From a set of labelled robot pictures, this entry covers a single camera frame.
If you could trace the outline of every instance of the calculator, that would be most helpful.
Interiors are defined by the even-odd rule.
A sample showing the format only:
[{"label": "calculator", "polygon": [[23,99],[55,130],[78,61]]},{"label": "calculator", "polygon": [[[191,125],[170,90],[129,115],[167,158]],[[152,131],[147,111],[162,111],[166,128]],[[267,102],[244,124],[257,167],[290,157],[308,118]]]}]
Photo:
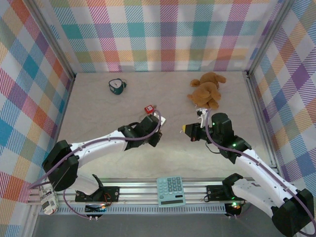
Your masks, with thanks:
[{"label": "calculator", "polygon": [[182,178],[179,176],[158,178],[157,193],[159,207],[174,207],[186,204]]}]

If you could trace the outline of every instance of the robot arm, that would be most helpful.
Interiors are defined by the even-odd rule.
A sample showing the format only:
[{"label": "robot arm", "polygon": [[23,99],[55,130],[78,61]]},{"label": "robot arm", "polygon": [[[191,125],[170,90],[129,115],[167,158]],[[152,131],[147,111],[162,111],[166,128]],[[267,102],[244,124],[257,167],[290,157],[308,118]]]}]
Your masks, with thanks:
[{"label": "robot arm", "polygon": [[234,135],[226,114],[214,114],[212,127],[206,127],[208,116],[205,110],[197,110],[201,123],[183,126],[185,134],[191,141],[216,143],[222,156],[244,169],[256,181],[249,182],[241,175],[233,174],[223,181],[225,196],[229,199],[242,198],[263,210],[285,236],[293,236],[305,227],[311,219],[298,199],[314,217],[313,195],[306,189],[298,190],[265,164],[245,140]]},{"label": "robot arm", "polygon": [[96,175],[86,175],[78,168],[104,155],[137,148],[145,143],[155,147],[162,136],[159,129],[153,133],[158,127],[158,122],[158,115],[153,114],[146,116],[140,123],[122,126],[106,136],[90,141],[72,144],[68,144],[65,140],[57,142],[42,164],[46,173],[65,156],[74,151],[76,153],[69,156],[48,175],[54,190],[71,188],[88,196],[94,195],[102,183]]}]

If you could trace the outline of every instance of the teddy bear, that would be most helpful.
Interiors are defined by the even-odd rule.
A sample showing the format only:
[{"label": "teddy bear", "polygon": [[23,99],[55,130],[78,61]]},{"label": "teddy bear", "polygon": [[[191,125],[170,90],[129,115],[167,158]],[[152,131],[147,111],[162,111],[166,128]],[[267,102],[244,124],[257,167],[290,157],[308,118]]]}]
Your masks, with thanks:
[{"label": "teddy bear", "polygon": [[188,95],[188,98],[199,107],[218,109],[217,101],[221,99],[221,93],[218,91],[219,82],[225,83],[226,78],[213,72],[205,73],[200,80],[191,81],[190,86],[197,88]]}]

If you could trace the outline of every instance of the beige floor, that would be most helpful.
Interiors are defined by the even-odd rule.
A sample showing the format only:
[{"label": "beige floor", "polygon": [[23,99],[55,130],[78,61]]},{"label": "beige floor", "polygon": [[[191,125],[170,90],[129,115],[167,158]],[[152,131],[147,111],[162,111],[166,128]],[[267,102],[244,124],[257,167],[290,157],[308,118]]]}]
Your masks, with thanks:
[{"label": "beige floor", "polygon": [[[101,178],[227,177],[234,172],[248,177],[245,171],[229,160],[209,152],[203,141],[190,142],[189,137],[180,133],[182,125],[198,122],[195,106],[186,96],[193,91],[190,81],[202,74],[78,74],[59,140],[83,142],[106,135],[122,125],[140,121],[144,107],[156,104],[167,120],[157,147],[146,144],[110,154],[88,163],[81,170]],[[227,113],[235,134],[248,141],[269,163],[242,73],[220,74],[227,78],[227,83],[220,85],[222,100],[218,112]],[[115,78],[127,80],[127,88],[121,95],[114,95],[109,90],[108,81]]]}]

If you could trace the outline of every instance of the plaid backdrop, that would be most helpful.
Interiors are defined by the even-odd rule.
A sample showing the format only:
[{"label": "plaid backdrop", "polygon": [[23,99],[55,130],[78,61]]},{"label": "plaid backdrop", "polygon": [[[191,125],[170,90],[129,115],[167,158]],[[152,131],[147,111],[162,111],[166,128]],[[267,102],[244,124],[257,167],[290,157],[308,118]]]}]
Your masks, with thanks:
[{"label": "plaid backdrop", "polygon": [[22,0],[0,6],[0,237],[15,237],[70,80]]},{"label": "plaid backdrop", "polygon": [[245,70],[282,0],[37,0],[76,72]]},{"label": "plaid backdrop", "polygon": [[316,196],[316,0],[297,0],[255,73],[285,178]]}]

